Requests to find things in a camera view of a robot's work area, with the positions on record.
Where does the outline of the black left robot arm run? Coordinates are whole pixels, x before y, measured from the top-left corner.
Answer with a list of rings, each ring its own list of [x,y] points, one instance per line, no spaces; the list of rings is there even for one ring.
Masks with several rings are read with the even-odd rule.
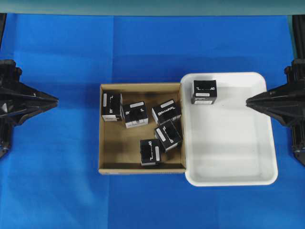
[[[0,157],[11,149],[13,130],[58,105],[59,99],[20,81],[22,69],[13,59],[0,60]]]

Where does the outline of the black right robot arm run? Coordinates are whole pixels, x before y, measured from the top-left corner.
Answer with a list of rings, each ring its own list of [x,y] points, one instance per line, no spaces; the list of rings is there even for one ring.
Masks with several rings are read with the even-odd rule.
[[[246,106],[291,128],[292,151],[305,164],[305,16],[292,16],[297,58],[284,69],[287,83],[246,100]]]

